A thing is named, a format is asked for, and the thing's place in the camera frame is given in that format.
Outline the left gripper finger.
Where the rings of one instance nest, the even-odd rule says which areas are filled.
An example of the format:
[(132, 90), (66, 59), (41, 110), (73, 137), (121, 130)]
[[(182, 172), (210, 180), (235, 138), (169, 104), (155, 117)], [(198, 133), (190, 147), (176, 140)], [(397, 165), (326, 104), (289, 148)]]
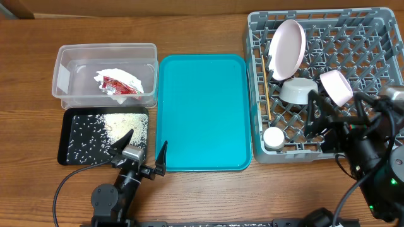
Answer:
[(110, 146), (109, 151), (123, 151), (123, 149), (129, 145), (133, 132), (134, 130), (130, 129), (122, 138)]
[(165, 141), (155, 161), (155, 173), (164, 176), (166, 173), (166, 154), (168, 141)]

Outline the small pink plate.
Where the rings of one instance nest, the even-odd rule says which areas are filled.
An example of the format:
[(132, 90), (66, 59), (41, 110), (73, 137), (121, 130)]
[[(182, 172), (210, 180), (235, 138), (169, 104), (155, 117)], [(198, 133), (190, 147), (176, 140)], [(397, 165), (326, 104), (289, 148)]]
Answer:
[(332, 70), (319, 77), (327, 94), (339, 107), (353, 97), (352, 88), (340, 71)]

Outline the grey bowl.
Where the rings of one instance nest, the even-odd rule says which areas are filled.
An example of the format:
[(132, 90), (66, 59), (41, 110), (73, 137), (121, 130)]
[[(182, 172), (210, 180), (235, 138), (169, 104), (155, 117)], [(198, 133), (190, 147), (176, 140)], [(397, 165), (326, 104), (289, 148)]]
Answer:
[(312, 90), (316, 93), (318, 92), (318, 85), (313, 80), (307, 78), (292, 78), (283, 83), (279, 97), (287, 103), (307, 105), (308, 94)]

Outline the white cup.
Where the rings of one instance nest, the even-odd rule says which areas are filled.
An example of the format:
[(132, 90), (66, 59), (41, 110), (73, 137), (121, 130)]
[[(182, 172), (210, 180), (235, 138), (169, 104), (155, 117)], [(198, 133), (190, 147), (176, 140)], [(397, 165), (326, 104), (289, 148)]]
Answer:
[(278, 127), (269, 127), (263, 133), (264, 147), (268, 151), (278, 151), (284, 147), (285, 136)]

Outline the red snack wrapper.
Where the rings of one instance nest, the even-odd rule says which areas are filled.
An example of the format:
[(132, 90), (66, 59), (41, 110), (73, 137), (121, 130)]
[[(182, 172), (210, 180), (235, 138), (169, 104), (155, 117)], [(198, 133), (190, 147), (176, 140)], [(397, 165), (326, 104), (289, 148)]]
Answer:
[(138, 93), (138, 90), (135, 88), (108, 76), (103, 77), (101, 89), (108, 95), (128, 95)]

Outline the white napkin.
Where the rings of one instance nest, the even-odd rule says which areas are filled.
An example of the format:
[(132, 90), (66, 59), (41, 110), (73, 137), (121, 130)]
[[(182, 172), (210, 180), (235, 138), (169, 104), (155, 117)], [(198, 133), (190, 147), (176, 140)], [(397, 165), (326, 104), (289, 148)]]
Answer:
[[(129, 85), (130, 87), (138, 90), (137, 94), (129, 94), (129, 95), (138, 95), (138, 94), (144, 93), (144, 89), (141, 84), (141, 81), (136, 76), (133, 76), (132, 74), (129, 74), (126, 71), (124, 71), (122, 69), (118, 69), (118, 68), (103, 69), (101, 71), (97, 71), (97, 75), (94, 77), (94, 80), (99, 83), (100, 89), (101, 89), (101, 85), (102, 85), (104, 76), (108, 76), (112, 79), (119, 80), (119, 81), (123, 82), (124, 84)], [(123, 104), (127, 100), (127, 97), (123, 97), (121, 95), (109, 95), (109, 96), (113, 100), (115, 100), (118, 104)]]

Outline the large white plate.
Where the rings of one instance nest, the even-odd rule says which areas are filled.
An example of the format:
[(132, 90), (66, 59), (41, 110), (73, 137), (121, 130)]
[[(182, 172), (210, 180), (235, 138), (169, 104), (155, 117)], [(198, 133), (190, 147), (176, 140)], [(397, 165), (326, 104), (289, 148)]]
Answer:
[(302, 63), (306, 50), (306, 34), (295, 20), (284, 21), (275, 31), (268, 55), (271, 57), (268, 69), (272, 78), (283, 81), (292, 77)]

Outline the wooden chopstick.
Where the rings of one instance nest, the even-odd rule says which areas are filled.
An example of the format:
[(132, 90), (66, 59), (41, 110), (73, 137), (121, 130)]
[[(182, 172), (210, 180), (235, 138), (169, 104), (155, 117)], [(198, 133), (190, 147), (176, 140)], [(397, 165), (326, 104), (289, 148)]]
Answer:
[(269, 99), (269, 94), (268, 94), (268, 82), (267, 82), (266, 68), (265, 68), (263, 54), (261, 54), (261, 63), (262, 63), (262, 69), (263, 69), (264, 92), (265, 92), (265, 98), (266, 98), (266, 109), (267, 109), (267, 114), (268, 114), (268, 122), (271, 122), (270, 99)]

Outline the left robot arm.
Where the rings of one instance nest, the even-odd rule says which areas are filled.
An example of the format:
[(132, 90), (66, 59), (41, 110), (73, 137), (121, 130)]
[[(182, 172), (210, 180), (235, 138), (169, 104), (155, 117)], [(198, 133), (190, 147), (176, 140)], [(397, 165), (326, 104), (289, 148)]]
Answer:
[(91, 203), (94, 209), (91, 226), (134, 226), (135, 221), (127, 217), (130, 205), (144, 178), (154, 180), (157, 175), (166, 173), (165, 141), (155, 161), (155, 166), (145, 165), (145, 151), (130, 145), (134, 131), (112, 144), (108, 153), (112, 155), (109, 163), (120, 172), (113, 184), (99, 185), (92, 192)]

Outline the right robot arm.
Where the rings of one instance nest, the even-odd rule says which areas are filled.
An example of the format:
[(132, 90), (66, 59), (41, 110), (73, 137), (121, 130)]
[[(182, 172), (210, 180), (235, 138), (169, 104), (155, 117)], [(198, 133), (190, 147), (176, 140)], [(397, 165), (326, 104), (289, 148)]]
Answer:
[(321, 149), (344, 155), (355, 183), (345, 192), (333, 214), (332, 226), (350, 195), (360, 189), (374, 218), (403, 226), (403, 147), (395, 146), (403, 130), (403, 95), (400, 87), (373, 98), (354, 94), (357, 114), (341, 117), (315, 91), (308, 94), (306, 138), (323, 136)]

